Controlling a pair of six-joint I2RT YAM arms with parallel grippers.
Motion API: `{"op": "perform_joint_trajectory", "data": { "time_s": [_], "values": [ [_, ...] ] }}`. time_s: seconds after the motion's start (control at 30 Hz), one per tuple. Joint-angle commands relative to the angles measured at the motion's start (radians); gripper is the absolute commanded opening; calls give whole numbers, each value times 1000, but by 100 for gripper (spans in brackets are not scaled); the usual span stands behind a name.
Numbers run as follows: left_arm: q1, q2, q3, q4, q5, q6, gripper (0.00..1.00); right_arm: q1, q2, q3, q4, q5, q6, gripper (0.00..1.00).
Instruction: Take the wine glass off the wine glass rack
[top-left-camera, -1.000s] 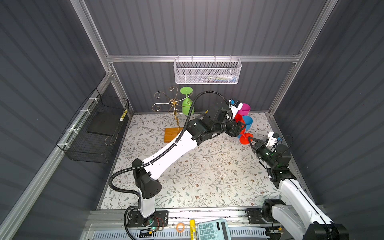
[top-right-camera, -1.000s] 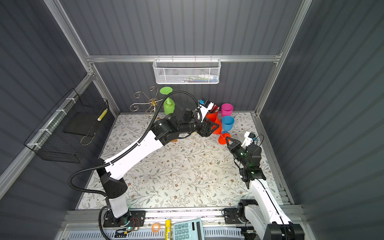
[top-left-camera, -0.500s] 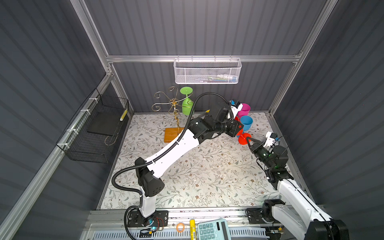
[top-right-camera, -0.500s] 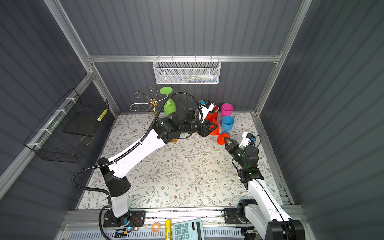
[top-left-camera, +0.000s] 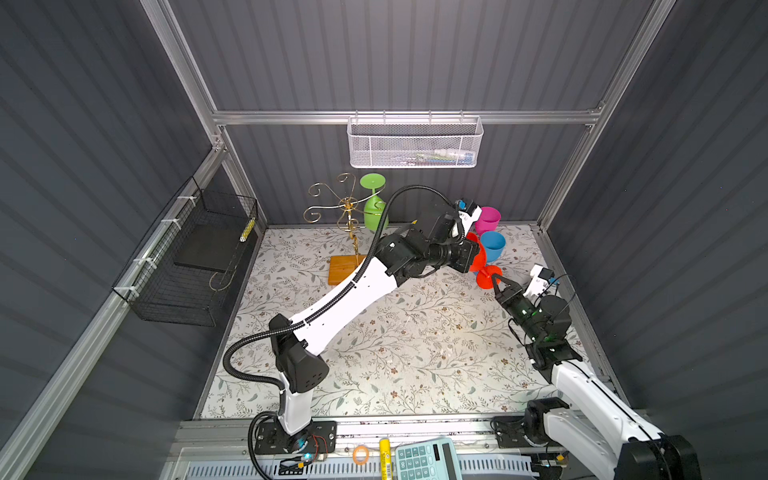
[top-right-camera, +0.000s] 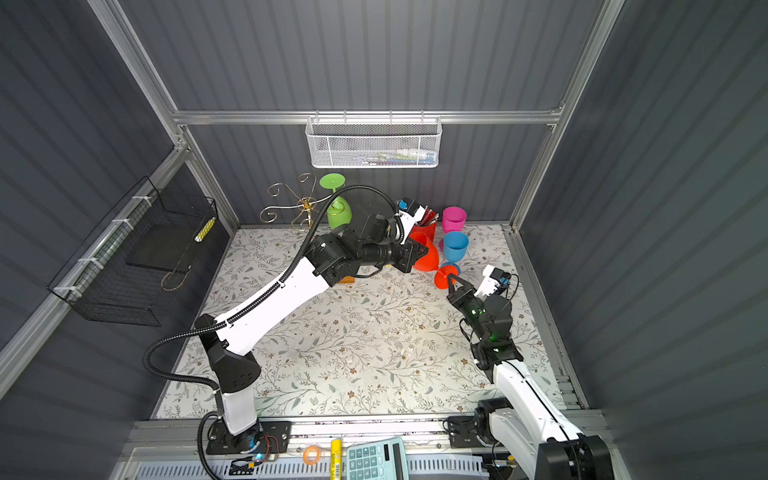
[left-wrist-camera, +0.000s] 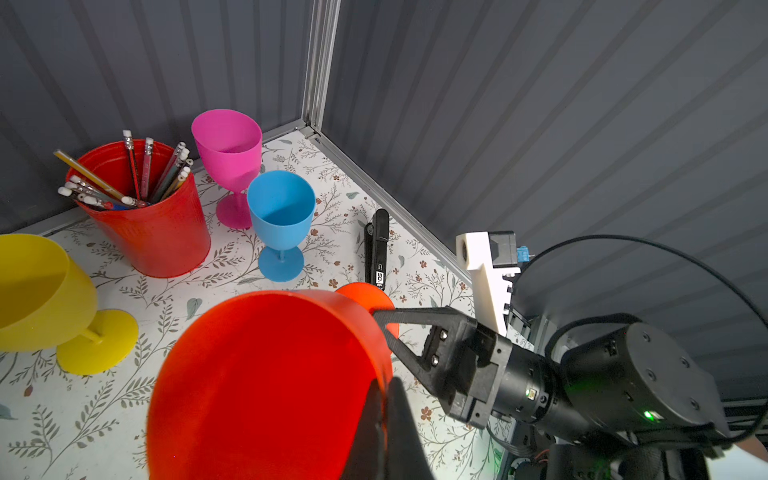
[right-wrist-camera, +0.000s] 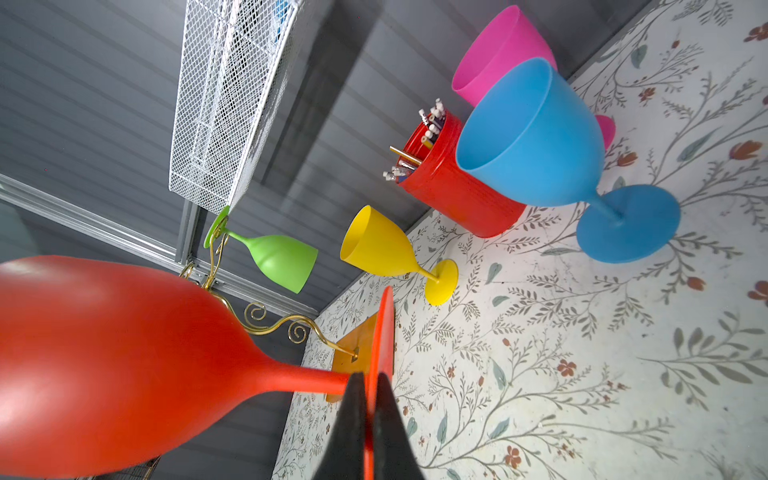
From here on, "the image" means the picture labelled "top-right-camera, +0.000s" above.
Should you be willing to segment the red-orange wine glass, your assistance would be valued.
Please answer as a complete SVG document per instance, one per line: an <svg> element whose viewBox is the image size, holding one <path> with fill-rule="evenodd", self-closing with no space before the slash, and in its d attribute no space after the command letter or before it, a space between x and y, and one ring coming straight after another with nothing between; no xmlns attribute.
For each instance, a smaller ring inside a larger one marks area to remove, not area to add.
<svg viewBox="0 0 768 480"><path fill-rule="evenodd" d="M458 267L453 263L445 263L443 266L439 265L439 253L437 247L432 243L429 237L422 232L414 232L409 235L411 240L414 240L421 246L427 248L427 253L417 260L413 268L420 272L434 272L434 284L439 290L448 290L449 284L452 279L449 278L450 274L459 275Z"/></svg>

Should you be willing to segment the blue wine glass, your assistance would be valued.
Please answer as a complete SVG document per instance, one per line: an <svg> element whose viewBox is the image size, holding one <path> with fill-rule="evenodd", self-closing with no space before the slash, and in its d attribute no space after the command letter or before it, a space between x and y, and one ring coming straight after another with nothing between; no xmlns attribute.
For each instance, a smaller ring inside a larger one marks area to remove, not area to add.
<svg viewBox="0 0 768 480"><path fill-rule="evenodd" d="M469 237L460 231L448 232L443 239L443 253L448 262L458 263L466 255Z"/></svg>

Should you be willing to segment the pink wine glass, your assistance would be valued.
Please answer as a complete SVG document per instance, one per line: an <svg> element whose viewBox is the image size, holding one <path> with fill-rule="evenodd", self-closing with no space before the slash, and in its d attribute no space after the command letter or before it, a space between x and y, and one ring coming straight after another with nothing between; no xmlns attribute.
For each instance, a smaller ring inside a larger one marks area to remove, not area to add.
<svg viewBox="0 0 768 480"><path fill-rule="evenodd" d="M458 206L450 206L444 209L441 215L442 230L444 233L460 232L467 220L467 212Z"/></svg>

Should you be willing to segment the green wine glass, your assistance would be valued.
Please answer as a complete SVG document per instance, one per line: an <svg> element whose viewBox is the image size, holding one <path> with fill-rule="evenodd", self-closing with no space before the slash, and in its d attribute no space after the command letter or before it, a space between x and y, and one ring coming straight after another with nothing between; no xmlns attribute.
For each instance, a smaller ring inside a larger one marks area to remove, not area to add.
<svg viewBox="0 0 768 480"><path fill-rule="evenodd" d="M346 179L340 173L328 173L320 179L320 185L326 190L331 190L336 193L342 187L345 186ZM349 203L342 197L336 197L328 207L327 217L329 226L332 230L350 224L353 218L353 213Z"/></svg>

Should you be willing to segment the gold rack with wooden base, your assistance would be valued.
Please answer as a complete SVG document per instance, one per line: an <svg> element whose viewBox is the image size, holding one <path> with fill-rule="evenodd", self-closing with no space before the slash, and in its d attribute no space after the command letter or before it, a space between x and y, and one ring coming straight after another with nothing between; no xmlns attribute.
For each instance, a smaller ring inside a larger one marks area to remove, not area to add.
<svg viewBox="0 0 768 480"><path fill-rule="evenodd" d="M304 234L296 255L289 263L287 272L278 277L281 284L286 284L288 278L298 268L300 261L310 249L310 243L317 234L322 221L326 220L329 226L326 211L331 202L336 197L341 196L339 192L343 187L336 193L326 190L320 185L322 177L318 178L316 174L310 172L299 174L297 177L299 185L309 187L305 193L299 193L286 182L276 182L267 188L267 195L270 198L279 199L286 192L291 203L267 205L259 213L260 221L264 224L273 224L277 222L282 212L292 212L293 217L288 226L292 230Z"/></svg>

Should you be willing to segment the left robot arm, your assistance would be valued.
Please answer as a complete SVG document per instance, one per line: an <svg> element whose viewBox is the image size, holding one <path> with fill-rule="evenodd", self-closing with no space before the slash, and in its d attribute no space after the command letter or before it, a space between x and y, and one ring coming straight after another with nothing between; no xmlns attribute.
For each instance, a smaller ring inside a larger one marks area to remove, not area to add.
<svg viewBox="0 0 768 480"><path fill-rule="evenodd" d="M426 255L426 247L409 237L426 206L410 198L394 201L375 187L363 189L383 199L390 216L372 215L360 231L344 224L321 234L312 226L288 267L257 293L216 317L200 316L193 329L157 340L145 351L143 366L151 374L213 391L212 415L223 423L230 449L251 453L266 444L249 390L261 373L252 350L273 327L342 279L358 277L364 266L377 271L392 266L408 273ZM214 378L175 374L153 364L156 350L189 337L203 344Z"/></svg>

